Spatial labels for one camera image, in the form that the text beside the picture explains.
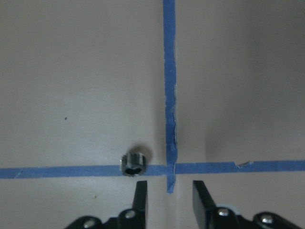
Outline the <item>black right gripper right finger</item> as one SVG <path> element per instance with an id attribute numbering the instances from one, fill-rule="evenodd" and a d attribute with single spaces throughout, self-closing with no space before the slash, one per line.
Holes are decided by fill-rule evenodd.
<path id="1" fill-rule="evenodd" d="M 193 181 L 193 212 L 200 229 L 208 229 L 211 212 L 216 208 L 205 183 L 200 180 Z"/>

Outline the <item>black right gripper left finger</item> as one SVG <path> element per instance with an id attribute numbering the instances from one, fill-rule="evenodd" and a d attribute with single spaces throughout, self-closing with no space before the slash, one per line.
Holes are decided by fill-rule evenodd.
<path id="1" fill-rule="evenodd" d="M 136 189 L 134 193 L 132 209 L 135 212 L 135 216 L 132 218 L 135 220 L 137 229 L 146 228 L 146 205 L 147 205 L 147 181 L 138 181 L 136 183 Z"/>

